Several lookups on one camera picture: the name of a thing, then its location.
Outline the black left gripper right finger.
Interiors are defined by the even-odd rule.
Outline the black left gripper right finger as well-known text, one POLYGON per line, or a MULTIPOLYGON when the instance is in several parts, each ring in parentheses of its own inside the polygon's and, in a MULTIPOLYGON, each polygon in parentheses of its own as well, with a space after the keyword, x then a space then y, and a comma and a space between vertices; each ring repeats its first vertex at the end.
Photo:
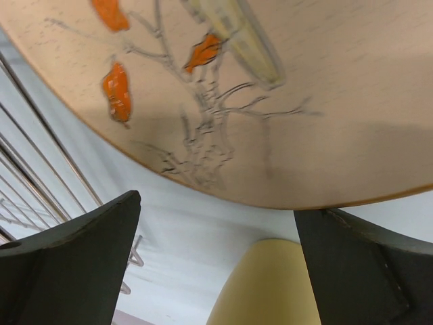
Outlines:
POLYGON ((432 243, 340 209, 294 217, 322 324, 432 323, 432 243))

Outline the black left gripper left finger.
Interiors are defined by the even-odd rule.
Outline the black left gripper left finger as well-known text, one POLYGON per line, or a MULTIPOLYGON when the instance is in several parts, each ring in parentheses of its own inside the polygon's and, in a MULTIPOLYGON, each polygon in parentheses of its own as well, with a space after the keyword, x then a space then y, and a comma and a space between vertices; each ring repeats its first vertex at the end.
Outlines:
POLYGON ((111 324, 140 211, 132 190, 1 245, 1 323, 111 324))

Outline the metal wire dish rack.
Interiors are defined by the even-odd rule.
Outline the metal wire dish rack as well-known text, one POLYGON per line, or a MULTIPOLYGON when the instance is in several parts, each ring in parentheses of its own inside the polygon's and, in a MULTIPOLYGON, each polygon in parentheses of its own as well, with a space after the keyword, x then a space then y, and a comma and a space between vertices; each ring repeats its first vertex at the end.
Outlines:
POLYGON ((66 222, 88 212, 85 197, 92 207, 102 201, 65 147, 53 132, 31 95, 21 83, 5 56, 1 57, 1 116, 11 124, 15 135, 1 135, 1 162, 15 175, 30 195, 43 207, 35 208, 36 225, 66 222))

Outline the beige bird pattern plate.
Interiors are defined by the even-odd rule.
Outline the beige bird pattern plate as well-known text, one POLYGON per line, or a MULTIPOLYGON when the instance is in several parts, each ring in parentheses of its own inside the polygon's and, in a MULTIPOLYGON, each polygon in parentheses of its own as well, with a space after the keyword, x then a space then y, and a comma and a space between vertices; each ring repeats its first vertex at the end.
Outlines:
POLYGON ((432 189, 431 1, 2 1, 1 27, 91 130, 255 207, 432 189))

